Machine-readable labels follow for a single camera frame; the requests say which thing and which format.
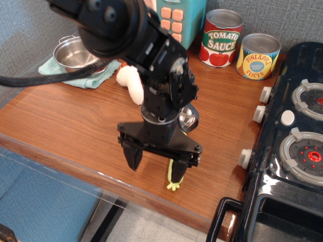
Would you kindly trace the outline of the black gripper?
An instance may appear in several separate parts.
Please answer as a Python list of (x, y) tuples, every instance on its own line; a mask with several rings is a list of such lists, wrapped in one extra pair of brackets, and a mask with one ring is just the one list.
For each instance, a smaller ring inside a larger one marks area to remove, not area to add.
[(198, 166), (202, 146), (184, 135), (176, 120), (166, 124), (148, 121), (118, 123), (118, 141), (123, 147), (128, 166), (135, 171), (143, 151), (173, 159), (171, 181), (179, 183), (187, 167)]

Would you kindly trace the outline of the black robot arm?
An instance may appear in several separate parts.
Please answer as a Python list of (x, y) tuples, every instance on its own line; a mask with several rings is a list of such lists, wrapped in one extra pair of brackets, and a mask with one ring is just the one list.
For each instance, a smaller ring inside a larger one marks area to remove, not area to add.
[(143, 83), (143, 121), (119, 123), (119, 141), (136, 169), (143, 151), (173, 160), (171, 182), (197, 166), (202, 147), (189, 138), (180, 113), (192, 108), (198, 87), (186, 49), (158, 23), (144, 1), (50, 1), (50, 8), (78, 26), (85, 48), (104, 61), (120, 58)]

